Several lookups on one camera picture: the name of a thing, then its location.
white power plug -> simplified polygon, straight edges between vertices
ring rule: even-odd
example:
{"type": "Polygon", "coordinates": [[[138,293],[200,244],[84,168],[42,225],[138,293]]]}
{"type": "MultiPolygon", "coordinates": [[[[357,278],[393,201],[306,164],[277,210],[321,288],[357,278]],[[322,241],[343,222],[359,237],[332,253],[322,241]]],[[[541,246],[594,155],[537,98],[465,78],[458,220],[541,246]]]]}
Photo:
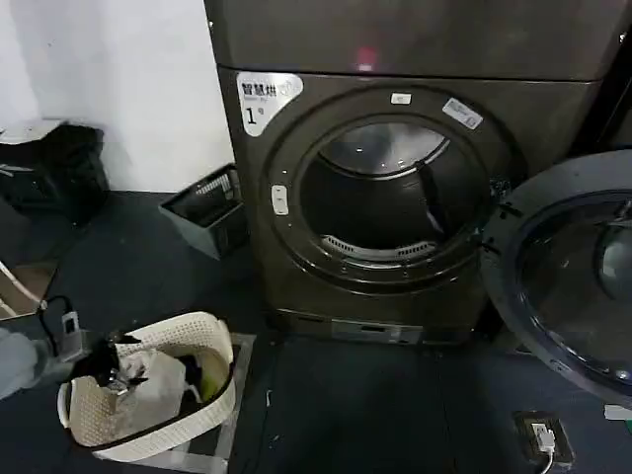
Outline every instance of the white power plug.
{"type": "Polygon", "coordinates": [[[535,434],[535,440],[537,441],[537,446],[542,452],[546,452],[549,456],[549,462],[546,464],[546,467],[541,472],[541,474],[546,474],[551,469],[553,465],[553,453],[555,452],[555,433],[553,430],[550,430],[543,423],[532,423],[531,427],[533,428],[533,433],[535,434]]]}

laundry basket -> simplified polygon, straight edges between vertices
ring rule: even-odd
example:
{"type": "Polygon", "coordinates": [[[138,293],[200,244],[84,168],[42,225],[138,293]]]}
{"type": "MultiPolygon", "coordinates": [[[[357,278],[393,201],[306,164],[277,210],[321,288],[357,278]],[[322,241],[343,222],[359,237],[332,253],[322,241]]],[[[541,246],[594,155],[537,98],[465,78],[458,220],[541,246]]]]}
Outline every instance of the laundry basket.
{"type": "Polygon", "coordinates": [[[92,377],[75,378],[59,388],[57,411],[59,421],[70,431],[77,444],[98,457],[131,462],[187,442],[228,418],[235,406],[235,384],[232,344],[223,321],[210,314],[196,312],[161,321],[130,334],[141,343],[117,345],[119,356],[149,349],[157,349],[170,356],[212,350],[225,362],[226,381],[196,412],[115,439],[113,413],[116,395],[101,388],[92,377]]]}

power outlet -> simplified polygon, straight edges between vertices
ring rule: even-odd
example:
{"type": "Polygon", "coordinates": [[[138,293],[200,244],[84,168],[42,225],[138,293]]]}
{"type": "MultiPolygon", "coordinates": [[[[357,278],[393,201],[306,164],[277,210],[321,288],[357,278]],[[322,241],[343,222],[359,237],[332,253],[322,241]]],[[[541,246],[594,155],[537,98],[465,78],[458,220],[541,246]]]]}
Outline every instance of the power outlet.
{"type": "Polygon", "coordinates": [[[517,428],[518,440],[522,452],[529,461],[541,464],[546,462],[547,454],[538,445],[534,428],[540,428],[543,432],[552,430],[555,436],[555,451],[553,461],[566,467],[573,465],[575,455],[564,432],[560,420],[547,412],[516,412],[513,421],[517,428]]]}

white cable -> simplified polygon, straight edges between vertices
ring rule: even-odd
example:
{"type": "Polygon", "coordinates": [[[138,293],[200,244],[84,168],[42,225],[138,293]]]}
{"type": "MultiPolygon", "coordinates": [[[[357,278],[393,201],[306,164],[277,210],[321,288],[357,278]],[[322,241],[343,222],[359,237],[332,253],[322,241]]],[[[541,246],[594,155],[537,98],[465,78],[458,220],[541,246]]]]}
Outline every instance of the white cable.
{"type": "Polygon", "coordinates": [[[553,450],[546,451],[549,455],[549,462],[546,463],[546,467],[540,472],[540,474],[546,474],[551,470],[551,466],[553,465],[553,450]]]}
{"type": "Polygon", "coordinates": [[[45,308],[46,302],[43,301],[41,298],[38,298],[37,296],[32,294],[28,288],[26,288],[23,284],[21,284],[20,281],[17,278],[15,278],[15,276],[11,273],[11,271],[7,269],[7,267],[2,263],[1,260],[0,260],[0,272],[2,272],[9,279],[9,281],[16,288],[18,288],[18,290],[22,294],[24,294],[29,300],[35,303],[38,307],[41,307],[42,309],[46,309],[45,308]]]}
{"type": "Polygon", "coordinates": [[[9,306],[7,303],[5,303],[2,299],[0,299],[0,308],[4,309],[7,312],[7,314],[9,314],[10,317],[12,318],[18,317],[18,313],[16,313],[14,309],[11,306],[9,306]]]}
{"type": "Polygon", "coordinates": [[[548,462],[540,474],[546,474],[553,466],[553,457],[555,455],[555,433],[549,429],[544,423],[532,423],[533,433],[537,441],[537,447],[541,452],[546,452],[549,457],[548,462]]]}

gray appliance top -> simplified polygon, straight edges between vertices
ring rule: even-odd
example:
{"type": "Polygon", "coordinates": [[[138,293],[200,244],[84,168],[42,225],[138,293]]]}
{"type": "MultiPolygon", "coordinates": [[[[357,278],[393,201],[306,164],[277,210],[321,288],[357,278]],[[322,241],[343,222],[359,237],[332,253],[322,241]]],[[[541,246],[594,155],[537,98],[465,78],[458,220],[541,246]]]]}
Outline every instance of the gray appliance top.
{"type": "Polygon", "coordinates": [[[631,0],[205,0],[217,63],[265,71],[599,79],[631,0]]]}

